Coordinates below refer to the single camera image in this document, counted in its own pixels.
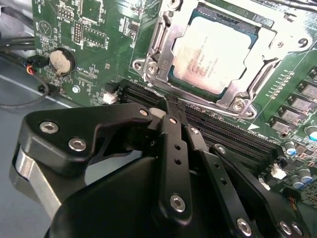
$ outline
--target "black mounting arm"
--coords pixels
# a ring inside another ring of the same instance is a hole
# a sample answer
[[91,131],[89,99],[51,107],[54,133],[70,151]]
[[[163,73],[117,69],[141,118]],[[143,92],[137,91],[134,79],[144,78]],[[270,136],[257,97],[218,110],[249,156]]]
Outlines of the black mounting arm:
[[[142,157],[85,185],[89,164],[131,150]],[[207,148],[176,98],[150,110],[117,104],[31,113],[10,177],[44,205],[53,220],[48,238],[310,237],[291,206],[229,150]]]

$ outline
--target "motherboard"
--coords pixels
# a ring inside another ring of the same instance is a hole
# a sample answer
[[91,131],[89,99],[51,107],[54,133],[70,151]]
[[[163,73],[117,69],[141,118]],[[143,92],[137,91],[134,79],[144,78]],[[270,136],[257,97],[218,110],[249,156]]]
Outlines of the motherboard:
[[267,0],[33,0],[38,74],[82,106],[116,102],[108,84],[127,80],[281,145],[271,189],[317,208],[316,16]]

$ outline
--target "screw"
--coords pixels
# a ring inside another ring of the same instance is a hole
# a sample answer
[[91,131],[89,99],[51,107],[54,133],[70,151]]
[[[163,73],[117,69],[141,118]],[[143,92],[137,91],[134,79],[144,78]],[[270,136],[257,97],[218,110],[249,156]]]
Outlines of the screw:
[[58,132],[58,125],[51,121],[45,121],[40,124],[40,129],[44,133],[54,134]]
[[240,112],[244,109],[244,103],[242,100],[237,100],[233,103],[233,109],[237,112]]
[[239,218],[237,220],[237,225],[245,236],[249,237],[252,235],[251,227],[244,219]]
[[140,109],[139,112],[144,115],[144,116],[147,116],[148,115],[148,112],[147,111],[144,111],[143,109]]
[[221,152],[221,154],[225,154],[226,153],[226,150],[221,147],[221,146],[218,146],[218,150]]
[[302,230],[295,224],[295,223],[292,223],[292,227],[294,228],[294,230],[299,234],[299,235],[303,235],[303,232]]
[[77,152],[84,151],[87,147],[86,142],[79,138],[72,138],[68,142],[68,146]]
[[190,128],[190,130],[191,130],[194,134],[196,134],[196,135],[198,135],[198,133],[199,133],[199,132],[198,132],[198,130],[197,130],[197,129],[195,129],[195,128],[193,128],[193,127],[192,127],[192,128]]
[[158,70],[158,67],[156,65],[154,65],[154,64],[151,64],[149,66],[148,70],[149,70],[150,74],[155,74],[157,72],[157,70]]
[[291,229],[288,227],[288,225],[287,225],[285,222],[281,221],[281,222],[279,223],[279,225],[281,226],[282,230],[283,230],[286,234],[288,234],[288,235],[291,235],[291,234],[292,234]]
[[176,121],[174,118],[169,118],[169,121],[170,121],[171,123],[173,123],[173,124],[176,124],[176,123],[177,123],[177,121]]
[[78,85],[74,85],[72,90],[74,93],[80,93],[80,87]]
[[277,47],[282,48],[283,46],[284,46],[284,43],[283,43],[283,42],[277,43]]
[[167,6],[170,9],[177,9],[180,5],[180,0],[169,0]]
[[170,205],[172,206],[172,208],[174,208],[174,210],[176,212],[184,212],[185,208],[186,208],[186,204],[183,200],[183,198],[181,198],[178,195],[172,195],[169,199]]
[[134,68],[135,68],[136,70],[140,70],[141,67],[142,67],[142,65],[141,65],[139,62],[134,63]]

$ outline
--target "silver screw head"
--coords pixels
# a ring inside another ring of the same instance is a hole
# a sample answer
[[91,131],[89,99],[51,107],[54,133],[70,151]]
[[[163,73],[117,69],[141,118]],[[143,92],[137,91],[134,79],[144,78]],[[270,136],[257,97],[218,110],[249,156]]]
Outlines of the silver screw head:
[[295,224],[295,223],[292,223],[292,227],[294,228],[294,230],[299,234],[299,235],[303,235],[303,232],[302,230]]
[[72,138],[68,142],[68,146],[77,152],[84,151],[87,147],[86,142],[80,138]]
[[177,123],[177,121],[176,121],[174,118],[169,118],[169,121],[170,121],[171,123],[173,123],[173,124],[176,124],[176,123]]
[[73,93],[80,93],[80,87],[78,85],[74,85],[72,90],[73,90]]
[[190,128],[190,130],[195,134],[195,135],[198,135],[198,130],[196,128]]
[[148,112],[143,110],[143,109],[140,109],[139,112],[144,115],[144,116],[147,116],[148,115]]
[[170,9],[177,9],[180,6],[181,0],[169,0],[167,6]]
[[54,134],[58,132],[58,125],[51,121],[44,121],[40,124],[40,129],[42,132],[47,134]]
[[252,235],[251,227],[243,218],[237,220],[237,225],[245,236],[249,237]]
[[218,147],[218,150],[221,152],[221,154],[225,154],[226,153],[226,150],[223,147],[221,147],[221,146]]
[[176,211],[176,212],[184,212],[185,208],[186,208],[186,204],[183,200],[183,198],[181,198],[178,195],[172,195],[169,199],[170,201],[170,205],[172,206],[172,208]]
[[285,222],[280,221],[279,225],[281,226],[282,230],[283,230],[286,234],[288,234],[288,235],[291,235],[291,234],[292,234],[291,229],[289,228],[289,226],[288,226]]

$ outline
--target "wire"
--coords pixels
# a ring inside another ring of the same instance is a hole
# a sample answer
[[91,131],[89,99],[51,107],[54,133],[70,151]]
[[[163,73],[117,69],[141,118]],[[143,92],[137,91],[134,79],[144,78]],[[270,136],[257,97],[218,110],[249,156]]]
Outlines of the wire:
[[8,39],[1,39],[0,45],[6,46],[6,45],[20,45],[20,44],[34,44],[35,39],[33,36],[27,36],[27,37],[15,37],[15,38],[8,38]]
[[28,18],[27,16],[25,16],[18,10],[15,10],[14,8],[9,6],[4,6],[4,7],[1,7],[1,12],[21,21],[27,27],[29,27],[30,29],[33,29],[33,20]]
[[0,51],[33,51],[33,50],[35,50],[34,44],[0,46]]
[[[14,54],[14,53],[0,52],[0,57],[10,61],[11,63],[13,63],[21,68],[24,68],[23,62],[25,61],[25,59]],[[39,102],[41,102],[49,94],[49,86],[41,77],[39,77],[37,75],[33,75],[33,77],[36,80],[38,80],[44,86],[44,89],[45,89],[44,93],[38,99],[31,101],[29,103],[17,104],[17,105],[0,104],[0,108],[3,108],[3,109],[21,109],[21,108],[34,106],[34,105],[38,104]]]
[[317,5],[313,3],[304,3],[293,0],[270,0],[275,3],[279,3],[285,6],[290,6],[299,10],[313,11],[317,12]]

